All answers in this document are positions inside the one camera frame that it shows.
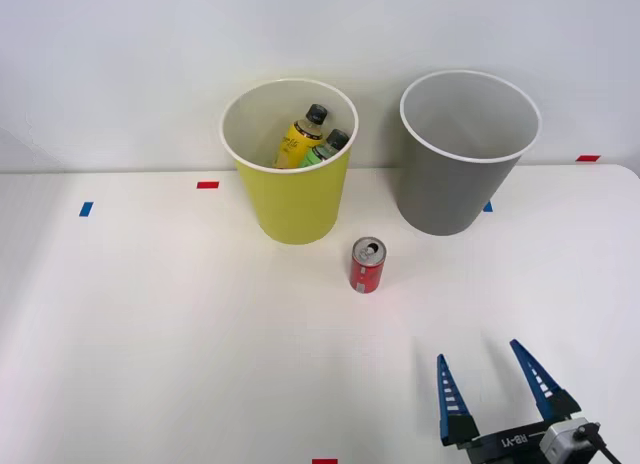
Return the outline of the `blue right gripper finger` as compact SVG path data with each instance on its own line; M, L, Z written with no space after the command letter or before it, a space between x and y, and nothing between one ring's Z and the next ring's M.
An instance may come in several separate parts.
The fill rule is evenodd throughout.
M478 436L475 420L455 383L443 354L437 357L440 440L444 446L463 445Z
M573 414L582 411L572 395L553 379L517 339L512 339L510 346L544 420L554 422L568 420Z

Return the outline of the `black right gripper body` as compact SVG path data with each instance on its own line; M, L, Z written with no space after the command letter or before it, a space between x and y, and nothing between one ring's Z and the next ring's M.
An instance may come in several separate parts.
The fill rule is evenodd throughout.
M467 453L472 464L546 464L540 443L550 426L550 422L528 424L480 436L457 448Z

